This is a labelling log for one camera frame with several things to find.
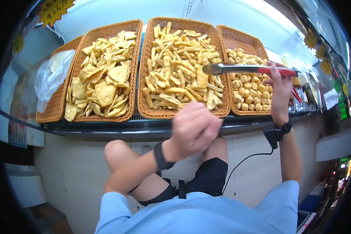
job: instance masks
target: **metal tongs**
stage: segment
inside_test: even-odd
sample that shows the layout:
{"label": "metal tongs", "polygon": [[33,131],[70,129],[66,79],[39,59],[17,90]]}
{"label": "metal tongs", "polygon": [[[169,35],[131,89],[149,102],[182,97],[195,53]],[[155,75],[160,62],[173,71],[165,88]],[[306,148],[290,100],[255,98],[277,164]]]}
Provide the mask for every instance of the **metal tongs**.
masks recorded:
{"label": "metal tongs", "polygon": [[[261,66],[261,65],[230,65],[224,63],[218,64],[209,64],[203,67],[203,72],[208,75],[218,76],[222,73],[228,72],[249,72],[249,73],[264,73],[270,74],[270,66]],[[278,71],[282,76],[292,76],[299,77],[299,70],[285,68],[285,67],[277,67]],[[292,94],[294,97],[301,103],[302,99],[299,97],[298,92],[293,87]]]}

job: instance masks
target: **wicker basket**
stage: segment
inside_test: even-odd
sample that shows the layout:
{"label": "wicker basket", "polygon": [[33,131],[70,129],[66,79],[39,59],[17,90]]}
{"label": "wicker basket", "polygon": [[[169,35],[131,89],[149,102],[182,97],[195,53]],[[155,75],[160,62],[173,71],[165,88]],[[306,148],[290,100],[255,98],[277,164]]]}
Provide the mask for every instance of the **wicker basket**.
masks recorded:
{"label": "wicker basket", "polygon": [[[134,103],[135,103],[135,84],[136,84],[136,72],[138,69],[138,57],[139,57],[139,50],[140,50],[140,40],[142,35],[142,28],[143,28],[143,21],[140,19],[136,20],[129,20],[124,21],[116,24],[110,24],[106,26],[102,26],[99,28],[92,29],[89,31],[81,41],[78,46],[77,53],[75,54],[75,66],[71,71],[71,77],[79,76],[83,60],[86,58],[86,55],[81,52],[81,50],[85,47],[90,46],[94,41],[98,38],[109,39],[111,37],[116,36],[122,30],[125,31],[135,31],[136,32],[136,39],[135,39],[135,46],[134,51],[132,53],[131,58],[131,69],[130,69],[130,95],[129,95],[129,107],[127,112],[120,116],[120,117],[101,117],[98,115],[91,115],[89,117],[76,117],[73,122],[123,122],[127,121],[131,118],[134,112]],[[66,99],[63,100],[63,105],[66,105]]]}
{"label": "wicker basket", "polygon": [[[79,43],[81,42],[83,36],[79,36],[74,40],[66,43],[63,46],[57,48],[51,57],[61,51],[66,51],[70,49],[77,50]],[[66,75],[66,79],[62,85],[56,90],[56,92],[52,95],[50,101],[47,103],[47,108],[43,113],[36,111],[36,121],[37,123],[49,123],[59,121],[64,113],[65,105],[63,104],[63,100],[66,98],[66,92],[68,91],[68,86],[65,84],[69,83],[71,68],[74,64],[74,58],[71,60],[70,68],[68,74]]]}
{"label": "wicker basket", "polygon": [[[221,46],[218,41],[217,31],[215,27],[211,24],[194,21],[189,19],[181,18],[170,18],[170,17],[154,17],[148,21],[147,29],[145,31],[144,42],[142,47],[142,56],[140,61],[139,69],[139,84],[138,84],[138,110],[140,114],[149,119],[173,119],[174,115],[177,113],[177,110],[153,110],[148,107],[145,97],[143,94],[143,88],[145,87],[145,77],[148,76],[147,69],[147,59],[151,58],[152,42],[154,41],[154,32],[153,27],[160,25],[161,27],[167,26],[168,22],[171,22],[170,33],[174,33],[177,30],[194,30],[201,33],[201,35],[208,34],[208,37],[211,38],[210,44],[216,47],[216,51],[221,54]],[[223,91],[222,104],[218,106],[217,110],[212,110],[211,113],[222,118],[229,114],[230,104],[229,104],[229,91],[227,89],[228,83],[225,75],[221,76],[221,81],[225,87]]]}
{"label": "wicker basket", "polygon": [[[226,49],[242,48],[245,54],[256,55],[262,59],[268,59],[267,52],[262,42],[247,33],[230,28],[225,25],[217,25],[217,33],[219,36],[220,44],[222,47],[222,54],[224,62],[228,62],[228,54]],[[230,95],[230,108],[236,115],[270,115],[270,111],[253,111],[253,110],[237,110],[235,108],[233,91],[231,82],[228,82],[229,95]]]}

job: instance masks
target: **right hand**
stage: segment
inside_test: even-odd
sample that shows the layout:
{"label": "right hand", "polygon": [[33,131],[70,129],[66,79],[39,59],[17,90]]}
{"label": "right hand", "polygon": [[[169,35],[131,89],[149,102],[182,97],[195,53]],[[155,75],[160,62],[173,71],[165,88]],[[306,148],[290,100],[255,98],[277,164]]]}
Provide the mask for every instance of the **right hand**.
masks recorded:
{"label": "right hand", "polygon": [[173,119],[173,135],[162,144],[167,162],[203,152],[217,137],[223,119],[213,115],[203,103],[192,101]]}
{"label": "right hand", "polygon": [[278,127],[282,127],[289,121],[289,114],[287,112],[288,103],[290,100],[291,91],[293,88],[292,77],[281,76],[280,72],[276,67],[286,67],[281,63],[267,62],[268,66],[271,67],[271,80],[265,80],[265,84],[269,84],[273,88],[272,104],[271,104],[271,115],[274,123]]}

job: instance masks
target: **black watch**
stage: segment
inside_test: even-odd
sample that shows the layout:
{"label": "black watch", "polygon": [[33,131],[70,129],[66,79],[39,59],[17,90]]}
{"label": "black watch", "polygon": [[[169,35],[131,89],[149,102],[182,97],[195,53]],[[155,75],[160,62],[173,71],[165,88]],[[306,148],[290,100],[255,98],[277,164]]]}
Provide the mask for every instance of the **black watch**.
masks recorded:
{"label": "black watch", "polygon": [[162,153],[162,143],[163,142],[164,142],[164,140],[157,143],[153,148],[154,157],[156,159],[157,168],[159,170],[169,169],[169,168],[173,167],[173,165],[175,164],[175,162],[166,162],[165,161],[164,154]]}
{"label": "black watch", "polygon": [[289,133],[291,131],[291,128],[292,128],[292,122],[290,120],[284,125],[282,125],[281,128],[276,126],[276,140],[278,142],[282,141],[283,135]]}

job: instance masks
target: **knee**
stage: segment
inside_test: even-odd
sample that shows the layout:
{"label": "knee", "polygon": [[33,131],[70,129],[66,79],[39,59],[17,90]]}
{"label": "knee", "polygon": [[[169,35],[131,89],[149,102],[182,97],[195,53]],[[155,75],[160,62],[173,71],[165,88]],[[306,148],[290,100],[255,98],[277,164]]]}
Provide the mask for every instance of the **knee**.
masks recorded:
{"label": "knee", "polygon": [[105,146],[104,155],[107,160],[118,159],[119,157],[125,155],[124,151],[127,149],[130,149],[130,147],[126,144],[126,142],[122,140],[113,140]]}
{"label": "knee", "polygon": [[217,137],[216,139],[214,139],[212,141],[211,144],[221,144],[221,145],[223,144],[223,145],[226,145],[226,140],[225,140],[224,137]]}

